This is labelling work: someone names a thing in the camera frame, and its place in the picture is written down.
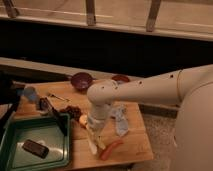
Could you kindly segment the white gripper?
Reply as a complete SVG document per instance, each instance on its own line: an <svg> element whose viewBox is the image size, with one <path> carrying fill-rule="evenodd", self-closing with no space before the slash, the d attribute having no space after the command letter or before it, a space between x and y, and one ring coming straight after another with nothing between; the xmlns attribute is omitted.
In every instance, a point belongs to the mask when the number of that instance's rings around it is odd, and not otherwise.
<svg viewBox="0 0 213 171"><path fill-rule="evenodd" d="M90 112L87 116L87 138L90 150L93 155L98 152L97 145L99 148L104 150L106 148L105 144L101 140L99 134L95 134L96 144L93 142L89 131L100 133L108 120L111 106L109 104L104 105L91 105Z"/></svg>

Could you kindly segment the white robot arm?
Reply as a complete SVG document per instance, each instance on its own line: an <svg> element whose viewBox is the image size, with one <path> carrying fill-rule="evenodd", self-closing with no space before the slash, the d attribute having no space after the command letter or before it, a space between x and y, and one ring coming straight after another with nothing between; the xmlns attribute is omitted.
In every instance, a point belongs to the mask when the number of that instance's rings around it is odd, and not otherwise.
<svg viewBox="0 0 213 171"><path fill-rule="evenodd" d="M87 97L92 141L103 130L115 101L178 104L170 171L213 171L213 64L123 84L99 82L90 86Z"/></svg>

